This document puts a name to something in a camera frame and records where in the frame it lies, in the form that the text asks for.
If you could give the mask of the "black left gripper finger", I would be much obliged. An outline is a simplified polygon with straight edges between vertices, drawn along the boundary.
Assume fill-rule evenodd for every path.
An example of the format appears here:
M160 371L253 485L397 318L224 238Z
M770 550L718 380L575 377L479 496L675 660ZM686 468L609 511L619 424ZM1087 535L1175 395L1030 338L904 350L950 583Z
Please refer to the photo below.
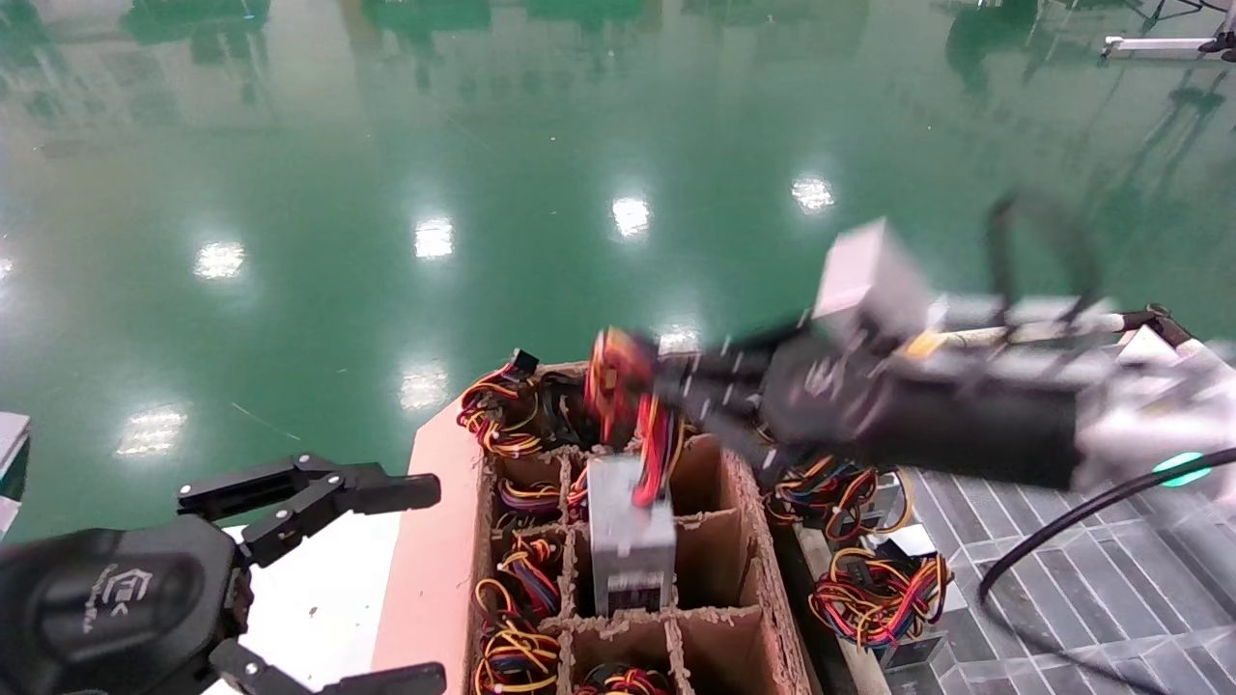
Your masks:
M269 665L239 641L224 641L211 652L213 672L241 694L310 694L311 690L282 669ZM444 694L447 688L442 664L426 662L410 667L371 672L328 683L319 694Z

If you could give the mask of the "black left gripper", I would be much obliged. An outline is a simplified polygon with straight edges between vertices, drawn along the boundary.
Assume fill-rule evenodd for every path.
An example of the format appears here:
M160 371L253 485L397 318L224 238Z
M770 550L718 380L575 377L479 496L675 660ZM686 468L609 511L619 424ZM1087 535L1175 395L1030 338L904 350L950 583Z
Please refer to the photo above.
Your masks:
M193 517L164 526L5 542L2 691L203 694L218 681L211 652L247 629L247 564L272 565L344 514L440 500L433 472L297 454L185 484L177 512ZM239 545L211 524L256 510L269 514Z

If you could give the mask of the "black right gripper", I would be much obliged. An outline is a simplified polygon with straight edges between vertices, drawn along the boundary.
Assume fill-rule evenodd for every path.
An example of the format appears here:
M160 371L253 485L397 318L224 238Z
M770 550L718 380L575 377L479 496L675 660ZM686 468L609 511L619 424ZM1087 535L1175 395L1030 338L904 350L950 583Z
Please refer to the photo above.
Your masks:
M794 317L698 351L666 352L658 360L658 396L676 397L676 408L742 458L753 474L785 474L780 448L760 438L721 397L692 390L716 386L763 394L763 420L780 444L895 460L899 440L887 420L885 382L897 373L899 357L891 352L838 348L807 333L807 317Z

